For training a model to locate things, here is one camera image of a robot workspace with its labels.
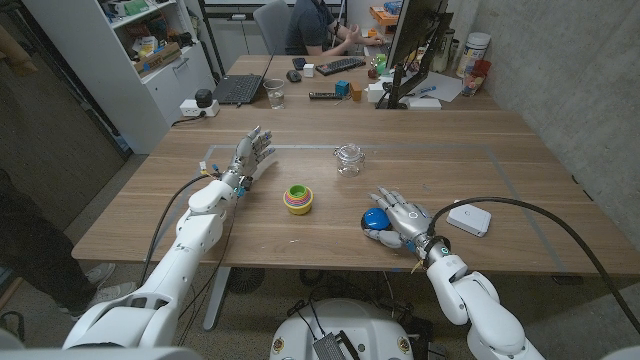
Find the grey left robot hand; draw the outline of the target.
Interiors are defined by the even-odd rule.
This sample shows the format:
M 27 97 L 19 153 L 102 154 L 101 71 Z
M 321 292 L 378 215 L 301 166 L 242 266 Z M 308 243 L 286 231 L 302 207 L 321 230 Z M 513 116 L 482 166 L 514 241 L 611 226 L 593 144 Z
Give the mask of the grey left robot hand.
M 231 162 L 220 180 L 232 188 L 249 189 L 258 165 L 275 151 L 270 147 L 271 139 L 271 131 L 262 132 L 260 126 L 250 131 L 237 144 Z

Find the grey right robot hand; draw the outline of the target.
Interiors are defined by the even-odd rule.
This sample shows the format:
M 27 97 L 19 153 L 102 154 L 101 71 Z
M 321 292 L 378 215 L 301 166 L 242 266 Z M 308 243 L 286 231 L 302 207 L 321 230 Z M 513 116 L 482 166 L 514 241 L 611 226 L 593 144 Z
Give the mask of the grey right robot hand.
M 401 248 L 412 243 L 416 248 L 427 250 L 430 243 L 427 235 L 431 218 L 422 205 L 408 202 L 399 192 L 388 191 L 379 186 L 381 196 L 369 196 L 381 208 L 390 221 L 392 230 L 364 228 L 364 234 L 389 248 Z

